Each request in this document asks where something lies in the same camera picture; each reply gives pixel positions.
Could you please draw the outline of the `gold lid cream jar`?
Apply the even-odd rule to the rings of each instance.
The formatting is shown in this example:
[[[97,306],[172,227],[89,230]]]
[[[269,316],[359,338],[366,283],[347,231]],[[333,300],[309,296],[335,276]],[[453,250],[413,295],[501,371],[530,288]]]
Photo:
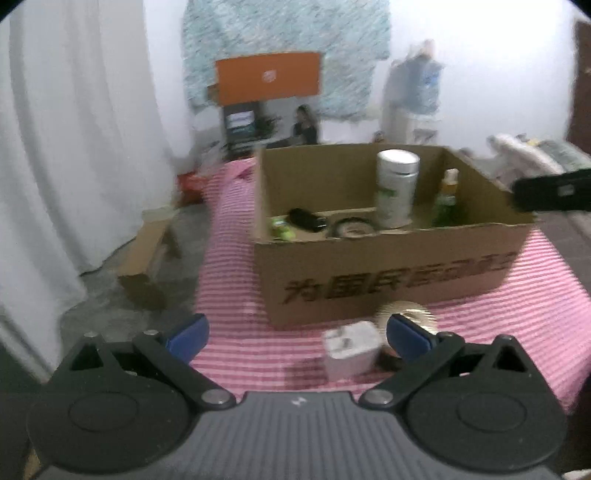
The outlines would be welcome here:
[[[378,365],[398,371],[437,344],[438,322],[426,307],[410,301],[383,305],[373,318],[383,340]]]

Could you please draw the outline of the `white power adapter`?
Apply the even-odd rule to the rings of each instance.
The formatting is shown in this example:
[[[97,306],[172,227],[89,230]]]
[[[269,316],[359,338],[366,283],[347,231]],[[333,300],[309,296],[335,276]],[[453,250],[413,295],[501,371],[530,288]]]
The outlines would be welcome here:
[[[322,333],[324,366],[329,382],[366,374],[373,369],[383,340],[370,321],[360,321]]]

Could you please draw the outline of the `green dropper bottle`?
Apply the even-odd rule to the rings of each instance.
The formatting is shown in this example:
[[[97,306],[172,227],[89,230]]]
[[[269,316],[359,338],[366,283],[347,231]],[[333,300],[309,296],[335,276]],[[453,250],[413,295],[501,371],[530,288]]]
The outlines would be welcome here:
[[[447,169],[440,184],[433,206],[433,226],[447,227],[456,225],[460,218],[457,204],[459,170]]]

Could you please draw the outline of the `black electrical tape roll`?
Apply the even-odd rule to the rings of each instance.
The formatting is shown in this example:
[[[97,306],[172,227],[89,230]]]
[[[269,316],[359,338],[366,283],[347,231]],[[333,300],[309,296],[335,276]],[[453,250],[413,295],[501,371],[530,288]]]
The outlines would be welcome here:
[[[376,233],[374,222],[361,215],[334,215],[329,218],[329,238],[361,238]]]

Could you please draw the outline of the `green lip balm stick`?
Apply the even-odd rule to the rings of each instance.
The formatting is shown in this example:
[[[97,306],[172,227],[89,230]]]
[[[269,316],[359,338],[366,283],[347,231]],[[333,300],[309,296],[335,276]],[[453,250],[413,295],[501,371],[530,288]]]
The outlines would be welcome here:
[[[270,235],[274,241],[291,242],[296,238],[294,230],[284,218],[270,219]]]

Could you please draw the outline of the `white supplement bottle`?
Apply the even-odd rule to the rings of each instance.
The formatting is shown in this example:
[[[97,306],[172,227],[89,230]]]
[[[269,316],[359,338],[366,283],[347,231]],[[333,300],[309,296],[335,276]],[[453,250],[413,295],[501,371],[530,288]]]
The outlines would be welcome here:
[[[376,216],[382,229],[411,222],[420,157],[407,150],[388,149],[377,155]]]

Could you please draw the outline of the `black cylinder tube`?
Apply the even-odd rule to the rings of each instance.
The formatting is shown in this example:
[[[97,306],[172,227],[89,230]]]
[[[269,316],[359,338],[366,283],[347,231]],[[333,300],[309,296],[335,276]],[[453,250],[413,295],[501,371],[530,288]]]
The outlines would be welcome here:
[[[301,208],[290,209],[287,221],[298,229],[318,233],[328,227],[328,219]]]

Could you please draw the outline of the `brown wooden door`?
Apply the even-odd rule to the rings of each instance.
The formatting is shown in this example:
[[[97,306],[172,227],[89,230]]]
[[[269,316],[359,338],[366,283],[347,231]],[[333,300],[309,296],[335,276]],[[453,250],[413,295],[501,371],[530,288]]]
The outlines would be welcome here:
[[[590,23],[575,24],[576,75],[572,90],[571,119],[567,140],[590,153],[591,142],[591,37]]]

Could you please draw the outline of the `small wooden stool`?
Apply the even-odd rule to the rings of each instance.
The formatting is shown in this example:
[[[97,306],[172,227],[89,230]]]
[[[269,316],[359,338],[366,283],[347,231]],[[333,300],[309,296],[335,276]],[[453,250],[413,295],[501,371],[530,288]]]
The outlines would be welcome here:
[[[167,299],[157,275],[165,259],[180,257],[171,218],[144,222],[117,270],[126,298],[139,309],[165,309]]]

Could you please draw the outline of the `pink checkered tablecloth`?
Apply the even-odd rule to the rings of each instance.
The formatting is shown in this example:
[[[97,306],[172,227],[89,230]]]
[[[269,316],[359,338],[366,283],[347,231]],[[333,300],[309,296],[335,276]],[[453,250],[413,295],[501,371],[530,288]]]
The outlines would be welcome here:
[[[329,382],[322,365],[324,324],[294,330],[270,326],[254,271],[252,159],[230,162],[208,181],[211,211],[195,310],[211,337],[193,366],[230,390],[363,390],[384,379],[374,370]],[[498,289],[429,306],[438,324],[475,343],[506,333],[535,361],[565,410],[574,408],[590,375],[590,296],[547,237],[534,230]]]

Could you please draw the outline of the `brown cardboard box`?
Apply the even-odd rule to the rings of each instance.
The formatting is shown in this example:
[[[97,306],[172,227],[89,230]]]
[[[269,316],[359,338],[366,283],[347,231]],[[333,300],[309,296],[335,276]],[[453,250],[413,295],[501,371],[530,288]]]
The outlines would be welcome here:
[[[270,324],[290,328],[368,317],[394,300],[429,304],[499,287],[533,227],[510,194],[469,161],[440,146],[413,146],[420,168],[412,221],[361,238],[295,232],[274,241],[270,219],[301,208],[375,216],[377,144],[263,150],[254,170],[254,262]],[[447,169],[459,170],[456,225],[433,226]]]

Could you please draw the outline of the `red snack bag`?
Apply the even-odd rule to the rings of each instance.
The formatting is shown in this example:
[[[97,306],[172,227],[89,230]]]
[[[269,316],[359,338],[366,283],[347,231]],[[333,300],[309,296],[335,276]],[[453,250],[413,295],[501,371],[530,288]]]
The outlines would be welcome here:
[[[199,175],[195,171],[178,175],[179,205],[187,206],[204,202],[204,190],[207,187],[207,183],[208,178]]]

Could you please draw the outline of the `water dispenser with bottle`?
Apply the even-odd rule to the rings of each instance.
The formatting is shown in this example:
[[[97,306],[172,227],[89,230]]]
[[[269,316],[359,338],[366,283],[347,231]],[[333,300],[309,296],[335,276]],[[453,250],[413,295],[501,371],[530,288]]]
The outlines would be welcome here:
[[[443,71],[432,40],[412,45],[404,59],[394,60],[384,87],[381,119],[388,143],[437,143]]]

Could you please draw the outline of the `white curtain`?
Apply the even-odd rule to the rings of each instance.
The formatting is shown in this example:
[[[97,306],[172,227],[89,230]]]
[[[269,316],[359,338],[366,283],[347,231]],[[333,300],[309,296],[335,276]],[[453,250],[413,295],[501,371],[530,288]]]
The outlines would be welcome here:
[[[174,175],[139,1],[25,1],[1,23],[1,343],[61,359],[81,275],[168,204]]]

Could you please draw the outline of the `orange Philips box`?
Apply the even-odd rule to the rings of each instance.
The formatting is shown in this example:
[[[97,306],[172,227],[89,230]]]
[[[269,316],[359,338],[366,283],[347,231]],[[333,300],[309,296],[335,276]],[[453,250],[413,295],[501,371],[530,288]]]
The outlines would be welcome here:
[[[217,60],[212,98],[221,107],[228,158],[273,143],[280,119],[266,109],[274,100],[315,97],[321,91],[322,54],[291,51]]]

